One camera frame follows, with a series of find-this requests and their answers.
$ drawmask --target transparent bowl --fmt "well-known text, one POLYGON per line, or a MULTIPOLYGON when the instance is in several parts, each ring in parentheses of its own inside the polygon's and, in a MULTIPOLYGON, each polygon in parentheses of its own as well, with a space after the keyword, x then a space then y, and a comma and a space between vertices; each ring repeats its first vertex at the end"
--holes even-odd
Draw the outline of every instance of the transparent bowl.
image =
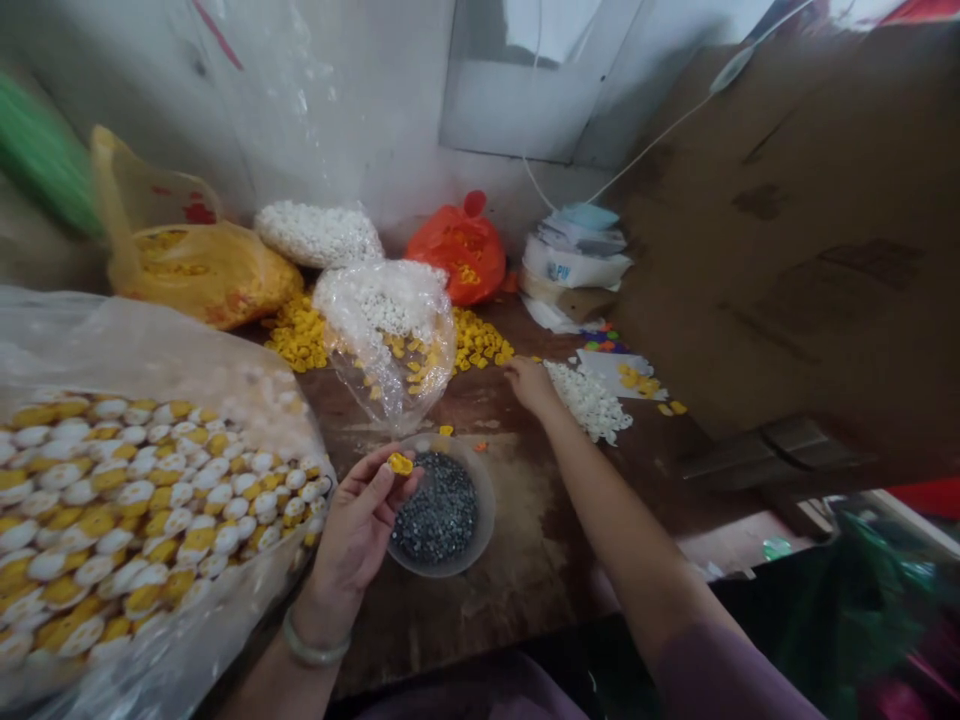
POLYGON ((393 542, 387 545, 390 557, 412 573, 423 577, 441 578, 462 573, 473 565, 477 558, 483 555, 490 538, 493 536, 493 520, 497 514, 497 499, 493 493, 493 483, 487 468, 468 445, 456 438, 423 433, 408 437, 400 443, 401 452, 442 452, 463 465, 470 476, 470 481, 477 491, 477 524, 474 527, 473 538, 467 549, 454 558, 438 565, 423 565, 409 558, 402 550, 395 548, 393 542))

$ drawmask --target hand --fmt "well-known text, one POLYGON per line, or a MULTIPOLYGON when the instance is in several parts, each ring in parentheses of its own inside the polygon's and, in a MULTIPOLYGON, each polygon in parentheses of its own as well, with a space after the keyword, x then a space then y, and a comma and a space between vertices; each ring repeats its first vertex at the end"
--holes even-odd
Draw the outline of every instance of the hand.
POLYGON ((397 512, 423 477, 423 468, 405 478, 385 464, 399 449, 392 443, 367 455, 331 498, 313 571, 293 610, 297 634, 313 647, 333 649, 350 633, 383 563, 397 512))
POLYGON ((540 420, 552 413, 567 411, 542 364, 530 358, 515 357, 503 369, 517 400, 540 420))

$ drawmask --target silver bangle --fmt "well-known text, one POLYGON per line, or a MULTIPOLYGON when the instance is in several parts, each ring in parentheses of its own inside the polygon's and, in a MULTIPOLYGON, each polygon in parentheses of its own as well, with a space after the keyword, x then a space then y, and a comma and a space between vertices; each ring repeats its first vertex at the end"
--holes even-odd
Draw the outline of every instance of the silver bangle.
POLYGON ((297 635, 297 631, 293 627, 292 616, 293 605, 287 608, 287 612, 283 616, 283 639, 298 662, 310 667, 330 667, 343 660, 350 649, 351 634, 347 634, 347 639, 333 650, 312 648, 297 635))

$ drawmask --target wooden table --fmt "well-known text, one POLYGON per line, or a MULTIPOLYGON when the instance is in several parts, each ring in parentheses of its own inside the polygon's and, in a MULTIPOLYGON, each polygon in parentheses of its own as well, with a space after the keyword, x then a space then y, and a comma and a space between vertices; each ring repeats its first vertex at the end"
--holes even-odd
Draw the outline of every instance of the wooden table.
MULTIPOLYGON (((516 297, 486 305, 478 314, 518 354, 565 361, 583 344, 579 336, 554 335, 537 326, 516 297)), ((244 335, 265 339, 256 330, 244 335)), ((339 477, 387 440, 333 370, 307 372, 300 385, 339 477)), ((730 573, 764 562, 767 538, 779 535, 795 547, 805 544, 756 495, 711 496, 684 484, 676 458, 709 445, 689 415, 664 417, 655 403, 644 400, 624 401, 624 406, 634 424, 618 434, 619 447, 604 446, 604 451, 693 562, 704 568, 713 563, 730 573)), ((546 435, 514 399, 500 369, 491 365, 454 377, 420 431, 440 425, 453 425, 456 437, 471 446, 489 443, 482 457, 497 497, 493 538, 473 567, 444 580, 415 576, 386 559, 367 592, 337 697, 615 610, 609 592, 596 590, 596 562, 546 435)))

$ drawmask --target left hand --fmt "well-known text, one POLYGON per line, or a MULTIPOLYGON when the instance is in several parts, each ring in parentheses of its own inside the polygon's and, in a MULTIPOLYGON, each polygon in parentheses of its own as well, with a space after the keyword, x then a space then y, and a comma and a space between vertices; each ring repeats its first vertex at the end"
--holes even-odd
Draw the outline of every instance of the left hand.
POLYGON ((387 458, 399 450, 392 443, 367 455, 331 498, 313 571, 293 609, 297 634, 312 647, 333 649, 350 633, 383 563, 397 512, 423 477, 423 468, 408 478, 390 469, 387 458))

